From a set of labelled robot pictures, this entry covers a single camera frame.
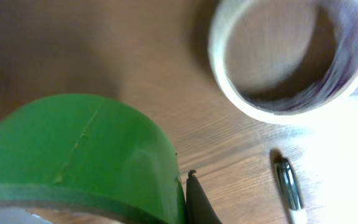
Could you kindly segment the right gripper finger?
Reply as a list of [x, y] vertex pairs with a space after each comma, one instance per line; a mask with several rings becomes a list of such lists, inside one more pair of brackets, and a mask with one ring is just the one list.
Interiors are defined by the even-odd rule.
[[195, 173], [189, 170], [186, 180], [187, 223], [221, 224]]

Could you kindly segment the green tape roll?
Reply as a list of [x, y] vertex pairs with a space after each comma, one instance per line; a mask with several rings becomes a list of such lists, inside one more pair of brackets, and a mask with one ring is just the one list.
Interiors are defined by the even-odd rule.
[[109, 98], [35, 100], [0, 121], [0, 207], [69, 209], [128, 223], [185, 223], [175, 149]]

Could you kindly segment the cream masking tape roll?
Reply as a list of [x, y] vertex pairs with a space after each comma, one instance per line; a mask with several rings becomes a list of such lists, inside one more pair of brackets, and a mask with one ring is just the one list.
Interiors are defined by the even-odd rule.
[[252, 100], [242, 96], [229, 78], [226, 52], [240, 18], [256, 1], [221, 1], [209, 30], [208, 57], [214, 78], [228, 100], [247, 116], [265, 123], [294, 124], [334, 108], [358, 88], [358, 1], [316, 1], [334, 23], [336, 53], [324, 77], [295, 96]]

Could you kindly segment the black and white marker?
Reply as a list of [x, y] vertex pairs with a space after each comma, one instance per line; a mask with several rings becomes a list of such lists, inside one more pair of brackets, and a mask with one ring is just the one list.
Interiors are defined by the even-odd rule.
[[274, 172], [283, 206], [290, 224], [307, 224], [306, 214], [298, 179], [290, 161], [286, 157], [275, 160]]

